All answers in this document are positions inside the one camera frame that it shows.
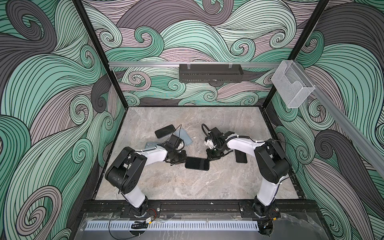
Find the black phone case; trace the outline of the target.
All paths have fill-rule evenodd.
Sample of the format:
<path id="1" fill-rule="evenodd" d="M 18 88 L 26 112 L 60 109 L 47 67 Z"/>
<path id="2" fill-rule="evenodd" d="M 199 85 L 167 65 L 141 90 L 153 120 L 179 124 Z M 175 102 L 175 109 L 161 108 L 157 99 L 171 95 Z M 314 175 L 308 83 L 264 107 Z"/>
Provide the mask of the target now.
<path id="1" fill-rule="evenodd" d="M 210 169 L 210 161 L 203 158 L 187 157 L 185 168 L 190 170 L 208 171 Z"/>

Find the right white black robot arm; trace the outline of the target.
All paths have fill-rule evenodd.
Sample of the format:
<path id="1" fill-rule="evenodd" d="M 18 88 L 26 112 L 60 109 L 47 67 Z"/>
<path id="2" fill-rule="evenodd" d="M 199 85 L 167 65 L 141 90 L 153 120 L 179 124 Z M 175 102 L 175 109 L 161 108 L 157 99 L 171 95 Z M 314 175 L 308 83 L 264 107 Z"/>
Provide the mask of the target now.
<path id="1" fill-rule="evenodd" d="M 259 217 L 276 217 L 276 195 L 281 183 L 289 178 L 292 167 L 280 144 L 274 139 L 257 141 L 231 131 L 222 133 L 218 128 L 209 129 L 205 124 L 202 124 L 202 131 L 206 135 L 208 160 L 215 161 L 232 152 L 237 163 L 247 163 L 247 155 L 256 159 L 262 183 L 254 199 L 254 211 Z"/>

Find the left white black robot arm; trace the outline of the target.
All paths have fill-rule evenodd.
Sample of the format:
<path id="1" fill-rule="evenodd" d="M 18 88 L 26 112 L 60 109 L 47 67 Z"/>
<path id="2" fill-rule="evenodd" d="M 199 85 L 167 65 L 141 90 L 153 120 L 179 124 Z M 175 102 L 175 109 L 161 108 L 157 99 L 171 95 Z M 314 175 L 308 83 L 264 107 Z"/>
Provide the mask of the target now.
<path id="1" fill-rule="evenodd" d="M 163 143 L 144 150 L 125 147 L 105 173 L 105 179 L 119 190 L 130 204 L 135 216 L 143 216 L 148 209 L 148 197 L 138 186 L 144 167 L 167 162 L 171 165 L 181 164 L 187 160 L 184 140 L 175 135 Z"/>

